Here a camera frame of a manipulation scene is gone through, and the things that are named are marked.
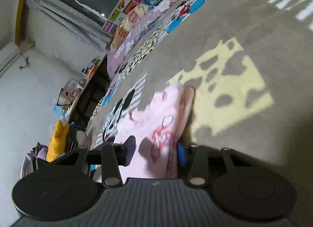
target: wall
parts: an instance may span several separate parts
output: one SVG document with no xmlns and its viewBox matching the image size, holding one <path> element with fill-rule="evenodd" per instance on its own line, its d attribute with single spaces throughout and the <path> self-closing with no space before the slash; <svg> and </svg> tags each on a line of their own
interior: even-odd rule
<svg viewBox="0 0 313 227">
<path fill-rule="evenodd" d="M 25 155 L 39 141 L 48 145 L 50 126 L 57 117 L 52 101 L 60 88 L 75 74 L 40 54 L 26 52 L 31 66 L 20 71 L 25 61 L 21 56 L 0 78 L 0 226 L 10 226 L 18 219 L 11 192 L 20 178 Z"/>
<path fill-rule="evenodd" d="M 0 0 L 0 49 L 14 42 L 18 0 Z"/>
<path fill-rule="evenodd" d="M 30 9 L 27 17 L 27 38 L 35 39 L 36 48 L 49 58 L 55 58 L 69 69 L 82 71 L 97 56 L 93 47 L 82 43 L 42 12 Z"/>
</svg>

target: purple clothing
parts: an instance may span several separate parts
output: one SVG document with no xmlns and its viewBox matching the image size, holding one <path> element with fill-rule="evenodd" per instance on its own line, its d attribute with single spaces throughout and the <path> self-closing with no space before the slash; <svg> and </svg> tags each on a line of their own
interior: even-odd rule
<svg viewBox="0 0 313 227">
<path fill-rule="evenodd" d="M 151 9 L 145 16 L 139 21 L 139 23 L 128 33 L 124 42 L 118 48 L 116 53 L 109 51 L 108 59 L 108 75 L 113 79 L 115 77 L 115 71 L 119 65 L 123 62 L 125 56 L 133 49 L 134 45 L 141 39 L 141 37 L 149 30 L 153 23 L 160 18 L 166 10 L 160 11 Z"/>
<path fill-rule="evenodd" d="M 46 159 L 47 159 L 47 153 L 48 153 L 48 148 L 47 148 L 47 147 L 44 147 L 44 148 L 42 148 L 42 149 L 39 151 L 39 153 L 38 153 L 38 155 L 37 155 L 37 158 L 46 161 Z"/>
</svg>

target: pink fabric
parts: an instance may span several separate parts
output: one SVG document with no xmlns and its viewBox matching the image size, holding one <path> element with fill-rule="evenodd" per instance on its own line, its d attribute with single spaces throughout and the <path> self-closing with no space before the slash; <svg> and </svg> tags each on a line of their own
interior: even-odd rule
<svg viewBox="0 0 313 227">
<path fill-rule="evenodd" d="M 128 113 L 118 124 L 114 143 L 123 144 L 130 135 L 136 150 L 127 167 L 119 166 L 123 183 L 127 178 L 162 179 L 177 177 L 177 141 L 192 105 L 194 89 L 180 83 L 156 92 L 144 111 Z M 95 179 L 101 180 L 95 173 Z"/>
</svg>

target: yellow clothing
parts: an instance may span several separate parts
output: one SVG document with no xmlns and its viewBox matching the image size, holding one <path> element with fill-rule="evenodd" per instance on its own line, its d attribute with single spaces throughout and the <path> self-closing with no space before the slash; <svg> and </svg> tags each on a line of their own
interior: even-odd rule
<svg viewBox="0 0 313 227">
<path fill-rule="evenodd" d="M 51 141 L 49 143 L 49 149 L 46 159 L 47 162 L 52 162 L 59 155 L 64 153 L 68 130 L 69 124 L 63 126 L 60 120 L 57 121 Z"/>
</svg>

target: desk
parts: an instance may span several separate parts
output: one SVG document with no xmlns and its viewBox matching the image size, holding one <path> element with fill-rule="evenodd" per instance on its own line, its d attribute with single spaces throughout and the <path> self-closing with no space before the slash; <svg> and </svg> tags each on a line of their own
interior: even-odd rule
<svg viewBox="0 0 313 227">
<path fill-rule="evenodd" d="M 109 85 L 110 79 L 107 73 L 107 58 L 105 56 L 95 73 L 75 98 L 70 108 L 68 123 L 75 122 L 86 127 L 95 107 L 105 95 Z"/>
</svg>

